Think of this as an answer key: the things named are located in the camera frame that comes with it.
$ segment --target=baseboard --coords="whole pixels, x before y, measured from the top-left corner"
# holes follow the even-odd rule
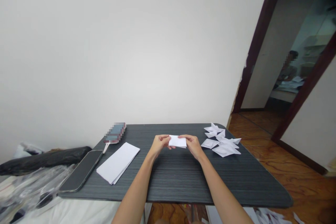
[[[264,108],[241,108],[240,112],[248,112],[248,111],[264,111]]]
[[[273,142],[275,142],[277,145],[288,151],[290,154],[292,154],[294,157],[300,159],[303,163],[308,165],[310,168],[312,168],[317,173],[320,173],[321,175],[326,175],[328,173],[328,170],[324,168],[322,165],[316,163],[314,160],[310,159],[306,155],[302,154],[298,150],[294,149],[292,146],[288,145],[282,140],[274,140],[273,137],[271,138]]]
[[[333,171],[328,171],[325,175],[325,177],[336,177],[336,171],[333,170]]]

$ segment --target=phone screen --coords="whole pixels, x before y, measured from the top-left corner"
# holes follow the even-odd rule
[[[102,154],[102,150],[92,150],[88,152],[67,180],[61,185],[59,190],[64,192],[78,191],[92,172]]]

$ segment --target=wall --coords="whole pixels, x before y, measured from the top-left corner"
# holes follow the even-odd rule
[[[336,10],[326,11],[336,0],[314,0],[311,8],[300,28],[294,41],[292,50],[299,53],[298,58],[291,65],[297,67],[297,74],[300,75],[301,64],[305,62],[316,62],[317,58],[304,58],[306,39],[309,36],[330,35],[335,32],[336,26],[332,22],[336,18]]]
[[[0,0],[0,162],[118,121],[226,125],[263,1]]]
[[[335,72],[336,57],[281,138],[325,168],[336,157]]]
[[[264,108],[313,0],[278,0],[242,109]]]

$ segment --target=orange wooden floor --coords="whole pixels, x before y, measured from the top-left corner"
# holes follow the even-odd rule
[[[285,215],[286,219],[293,223],[296,223],[293,218],[295,212],[308,224],[335,224],[336,178],[321,176],[272,142],[269,132],[274,130],[277,118],[270,115],[263,117],[261,114],[260,112],[232,114],[229,130],[235,137],[242,138],[241,143],[293,197],[293,207],[272,210]],[[199,210],[201,212],[204,206],[199,206],[198,209],[201,209]],[[153,203],[148,223],[154,224],[159,218],[170,223],[188,223],[182,206],[176,204]]]

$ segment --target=black bag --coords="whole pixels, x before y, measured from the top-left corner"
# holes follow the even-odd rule
[[[79,163],[91,150],[90,147],[85,146],[9,160],[0,165],[0,175],[21,176],[38,170],[41,167],[72,165]]]

